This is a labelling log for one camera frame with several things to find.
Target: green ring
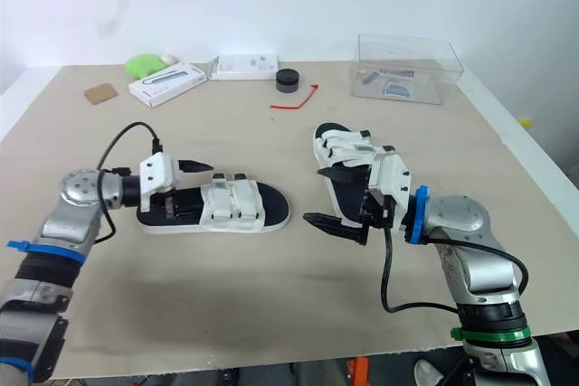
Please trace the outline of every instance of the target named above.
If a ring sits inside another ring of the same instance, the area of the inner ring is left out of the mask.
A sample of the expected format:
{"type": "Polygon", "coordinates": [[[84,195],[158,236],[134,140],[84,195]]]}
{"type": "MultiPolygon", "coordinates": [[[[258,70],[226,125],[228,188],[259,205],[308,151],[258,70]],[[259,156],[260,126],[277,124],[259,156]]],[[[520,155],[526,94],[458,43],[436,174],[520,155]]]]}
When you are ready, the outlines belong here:
{"type": "Polygon", "coordinates": [[[531,329],[525,327],[524,329],[514,330],[510,332],[472,332],[470,330],[460,329],[455,327],[451,330],[451,336],[456,341],[463,339],[471,339],[472,341],[483,341],[487,343],[511,343],[513,341],[520,341],[531,336],[531,329]]]}

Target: table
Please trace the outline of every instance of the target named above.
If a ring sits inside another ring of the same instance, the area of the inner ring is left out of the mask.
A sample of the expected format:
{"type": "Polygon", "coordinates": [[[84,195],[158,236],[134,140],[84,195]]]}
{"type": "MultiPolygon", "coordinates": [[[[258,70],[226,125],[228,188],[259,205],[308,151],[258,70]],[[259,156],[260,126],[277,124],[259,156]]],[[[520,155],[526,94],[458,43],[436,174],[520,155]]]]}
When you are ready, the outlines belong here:
{"type": "MultiPolygon", "coordinates": [[[[458,324],[453,314],[383,311],[380,231],[372,231],[363,248],[301,219],[304,212],[332,213],[311,149],[313,129],[327,121],[367,128],[377,144],[396,146],[413,171],[414,186],[428,184],[433,193],[467,194],[483,203],[496,238],[530,270],[522,303],[534,334],[579,328],[579,301],[573,291],[563,292],[579,278],[576,234],[459,89],[442,106],[358,99],[348,94],[347,62],[288,66],[300,71],[298,96],[279,94],[271,81],[209,82],[154,109],[128,94],[121,66],[66,67],[7,133],[0,143],[4,240],[30,239],[56,204],[61,178],[93,167],[133,120],[150,123],[167,153],[230,174],[245,172],[282,190],[292,208],[286,227],[257,235],[146,235],[134,210],[113,212],[117,236],[93,249],[74,286],[56,377],[181,372],[456,344],[449,333],[458,324]],[[82,92],[103,82],[120,95],[92,106],[82,92]],[[305,97],[310,82],[319,90],[301,110],[269,108],[305,97]]],[[[136,170],[149,148],[147,134],[131,132],[108,165],[136,170]]],[[[209,179],[191,174],[183,186],[209,179]]],[[[22,258],[3,250],[0,281],[14,275],[22,258]]],[[[389,295],[393,304],[451,303],[434,248],[394,237],[389,295]]]]}

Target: green sponge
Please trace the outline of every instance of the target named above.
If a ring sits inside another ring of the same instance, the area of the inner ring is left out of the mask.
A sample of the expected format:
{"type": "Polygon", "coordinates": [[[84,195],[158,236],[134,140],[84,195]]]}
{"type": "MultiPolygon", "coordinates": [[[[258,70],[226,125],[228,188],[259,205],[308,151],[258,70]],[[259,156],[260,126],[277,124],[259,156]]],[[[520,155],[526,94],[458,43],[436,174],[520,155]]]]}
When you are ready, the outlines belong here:
{"type": "Polygon", "coordinates": [[[156,54],[139,54],[125,63],[125,72],[133,79],[143,79],[165,68],[166,65],[156,54]]]}

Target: clear plastic box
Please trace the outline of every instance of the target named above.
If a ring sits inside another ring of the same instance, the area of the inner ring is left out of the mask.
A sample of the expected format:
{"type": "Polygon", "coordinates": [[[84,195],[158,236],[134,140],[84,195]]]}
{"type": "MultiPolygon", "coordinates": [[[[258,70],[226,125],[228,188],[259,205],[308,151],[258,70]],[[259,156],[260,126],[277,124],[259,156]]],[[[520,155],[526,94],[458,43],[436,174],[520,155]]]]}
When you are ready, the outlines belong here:
{"type": "Polygon", "coordinates": [[[441,104],[464,71],[445,41],[360,33],[352,94],[441,104]]]}

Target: red wire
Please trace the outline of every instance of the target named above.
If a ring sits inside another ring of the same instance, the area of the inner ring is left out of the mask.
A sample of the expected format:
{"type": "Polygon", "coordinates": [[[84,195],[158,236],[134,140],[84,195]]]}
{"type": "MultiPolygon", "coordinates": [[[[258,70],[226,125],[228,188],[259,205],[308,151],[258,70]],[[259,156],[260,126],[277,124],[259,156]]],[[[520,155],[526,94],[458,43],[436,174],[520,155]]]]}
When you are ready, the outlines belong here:
{"type": "Polygon", "coordinates": [[[297,110],[298,108],[301,108],[304,104],[306,104],[309,101],[309,99],[313,97],[314,93],[317,90],[318,90],[317,84],[311,85],[311,92],[309,93],[308,97],[301,102],[299,106],[276,106],[275,104],[272,104],[270,108],[285,108],[286,110],[297,110]]]}

